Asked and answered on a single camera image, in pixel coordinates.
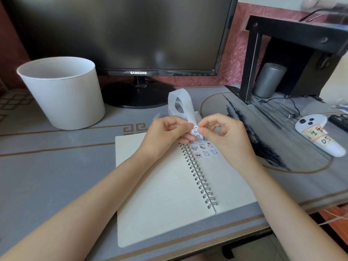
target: left hand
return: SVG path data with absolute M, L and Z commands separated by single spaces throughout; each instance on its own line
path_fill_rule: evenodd
M 193 124 L 178 116 L 154 119 L 138 151 L 157 160 L 174 141 L 188 144 L 189 140 L 196 140 L 196 137 L 190 134 L 193 127 Z

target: pink wall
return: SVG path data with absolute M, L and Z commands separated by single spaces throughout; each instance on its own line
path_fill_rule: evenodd
M 0 78 L 8 89 L 25 88 L 16 69 L 30 61 L 0 1 Z
M 299 20 L 306 12 L 273 8 L 256 4 L 238 3 L 226 48 L 216 77 L 154 77 L 177 87 L 222 86 L 241 82 L 248 31 L 243 26 L 250 15 Z M 266 50 L 269 38 L 264 37 L 260 60 Z M 16 68 L 29 61 L 28 55 L 18 38 L 2 4 L 0 3 L 0 78 L 9 89 L 23 88 L 24 84 L 16 74 Z M 129 80 L 126 76 L 101 76 L 100 84 Z

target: gray cylindrical speaker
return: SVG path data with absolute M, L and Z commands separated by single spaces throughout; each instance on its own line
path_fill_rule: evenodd
M 253 94 L 261 98 L 270 98 L 278 87 L 281 79 L 283 78 L 287 68 L 274 64 L 266 63 L 256 80 Z

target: handwritten label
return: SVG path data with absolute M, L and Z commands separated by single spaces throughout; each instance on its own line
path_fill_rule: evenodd
M 323 132 L 323 128 L 320 125 L 311 126 L 302 131 L 302 134 L 311 142 L 315 142 L 322 146 L 325 146 L 334 141 L 331 137 Z

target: white bucket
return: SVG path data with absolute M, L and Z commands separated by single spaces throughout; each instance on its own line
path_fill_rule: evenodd
M 76 130 L 105 115 L 95 64 L 84 58 L 43 58 L 17 69 L 54 127 Z

